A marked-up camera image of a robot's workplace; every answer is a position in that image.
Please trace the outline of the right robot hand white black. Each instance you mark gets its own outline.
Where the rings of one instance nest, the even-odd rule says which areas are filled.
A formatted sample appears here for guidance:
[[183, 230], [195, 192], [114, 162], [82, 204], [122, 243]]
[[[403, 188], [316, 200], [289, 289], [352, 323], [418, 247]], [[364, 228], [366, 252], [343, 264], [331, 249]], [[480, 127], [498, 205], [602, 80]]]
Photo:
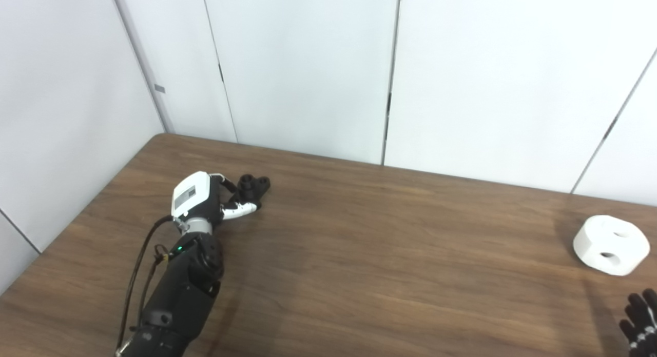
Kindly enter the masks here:
[[629, 356], [656, 356], [656, 292], [652, 288], [627, 297], [627, 318], [618, 326], [629, 344]]

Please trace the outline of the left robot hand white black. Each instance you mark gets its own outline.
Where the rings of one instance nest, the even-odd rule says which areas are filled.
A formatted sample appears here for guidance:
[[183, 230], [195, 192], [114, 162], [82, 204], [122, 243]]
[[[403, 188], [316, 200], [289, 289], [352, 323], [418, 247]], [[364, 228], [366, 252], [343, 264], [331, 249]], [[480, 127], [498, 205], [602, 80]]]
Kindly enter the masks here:
[[260, 210], [261, 199], [270, 188], [267, 177], [242, 175], [233, 183], [222, 174], [198, 171], [173, 190], [171, 216], [181, 235], [212, 234], [223, 221]]

